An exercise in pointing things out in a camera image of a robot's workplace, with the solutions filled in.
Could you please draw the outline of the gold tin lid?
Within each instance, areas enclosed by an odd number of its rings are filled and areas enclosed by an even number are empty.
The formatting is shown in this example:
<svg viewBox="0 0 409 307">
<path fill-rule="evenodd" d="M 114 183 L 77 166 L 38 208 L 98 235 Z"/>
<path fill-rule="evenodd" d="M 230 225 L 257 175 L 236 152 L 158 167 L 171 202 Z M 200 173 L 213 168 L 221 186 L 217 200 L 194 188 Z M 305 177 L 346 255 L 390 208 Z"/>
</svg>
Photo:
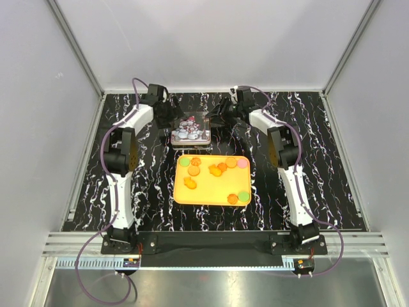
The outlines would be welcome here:
<svg viewBox="0 0 409 307">
<path fill-rule="evenodd" d="M 171 144 L 176 146 L 209 145 L 210 119 L 205 112 L 187 112 L 173 123 Z"/>
</svg>

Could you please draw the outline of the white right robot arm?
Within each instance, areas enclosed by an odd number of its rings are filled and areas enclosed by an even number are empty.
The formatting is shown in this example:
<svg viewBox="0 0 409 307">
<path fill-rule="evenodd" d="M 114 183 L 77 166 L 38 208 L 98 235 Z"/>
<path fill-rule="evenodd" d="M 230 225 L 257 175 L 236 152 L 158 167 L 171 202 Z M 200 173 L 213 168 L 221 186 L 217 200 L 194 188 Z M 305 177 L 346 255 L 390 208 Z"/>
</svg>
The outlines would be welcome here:
<svg viewBox="0 0 409 307">
<path fill-rule="evenodd" d="M 304 185 L 302 140 L 298 125 L 277 119 L 268 112 L 271 107 L 268 94 L 253 86 L 235 86 L 206 117 L 221 126 L 241 120 L 267 136 L 270 161 L 284 184 L 289 204 L 290 246 L 302 254 L 320 236 Z"/>
</svg>

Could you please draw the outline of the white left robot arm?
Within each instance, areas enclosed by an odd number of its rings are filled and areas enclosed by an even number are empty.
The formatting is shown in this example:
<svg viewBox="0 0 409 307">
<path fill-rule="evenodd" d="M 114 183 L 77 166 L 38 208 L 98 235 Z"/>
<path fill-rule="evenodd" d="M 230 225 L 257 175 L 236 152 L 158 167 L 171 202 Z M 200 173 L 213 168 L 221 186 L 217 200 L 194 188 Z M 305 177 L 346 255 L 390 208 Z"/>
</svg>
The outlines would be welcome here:
<svg viewBox="0 0 409 307">
<path fill-rule="evenodd" d="M 184 116 L 176 99 L 169 98 L 165 86 L 147 85 L 147 92 L 135 92 L 135 104 L 102 138 L 100 162 L 109 184 L 111 217 L 105 229 L 107 245 L 116 245 L 124 253 L 138 245 L 132 213 L 132 175 L 138 165 L 136 136 L 147 124 L 156 122 L 168 128 Z"/>
</svg>

